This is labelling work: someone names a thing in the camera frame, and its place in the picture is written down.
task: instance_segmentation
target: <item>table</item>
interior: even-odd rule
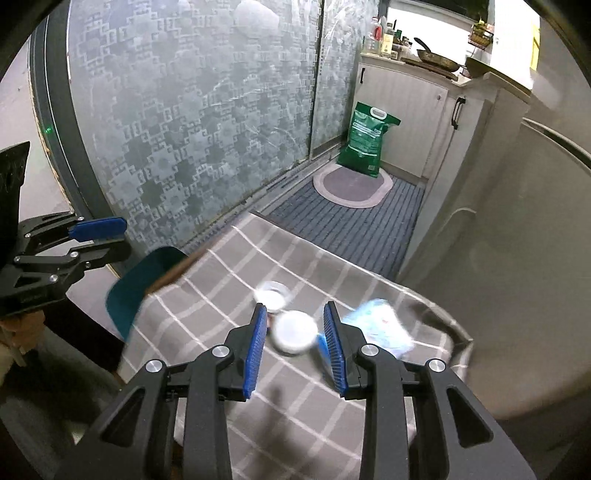
[[[388,300],[414,339],[403,360],[441,358],[460,378],[466,375],[472,339],[439,306],[248,213],[178,281],[144,300],[119,366],[121,378],[129,381],[150,359],[179,364],[223,343],[230,329],[250,321],[252,291],[264,280],[285,284],[293,293],[288,309],[306,312],[320,325],[329,300],[341,318],[370,299]],[[284,356],[268,340],[252,398],[227,405],[235,478],[358,478],[364,402],[339,398],[315,349]],[[412,439],[410,398],[405,406]],[[185,407],[180,403],[177,412],[179,442]]]

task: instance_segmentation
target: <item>white lid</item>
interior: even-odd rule
[[[316,343],[318,326],[307,313],[289,310],[280,314],[271,325],[273,342],[286,353],[302,353]]]
[[[291,294],[288,288],[276,281],[265,281],[261,283],[254,291],[254,297],[257,303],[262,303],[267,307],[269,313],[279,312],[291,300]]]

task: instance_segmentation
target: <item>plastic bag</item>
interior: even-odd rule
[[[412,337],[386,300],[370,300],[345,316],[342,322],[359,327],[369,343],[382,347],[396,358],[414,347]]]
[[[382,136],[390,125],[400,125],[400,120],[379,108],[357,102],[349,127],[349,140],[337,163],[377,177],[382,154]]]

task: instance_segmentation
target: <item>blue gripper pad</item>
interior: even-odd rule
[[[104,240],[122,236],[127,230],[127,222],[121,217],[101,218],[78,222],[69,229],[69,237],[79,242]]]

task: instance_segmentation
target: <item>rice bag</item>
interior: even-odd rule
[[[347,146],[337,163],[351,170],[377,177],[382,154],[382,137],[400,120],[379,108],[357,102],[349,126]]]

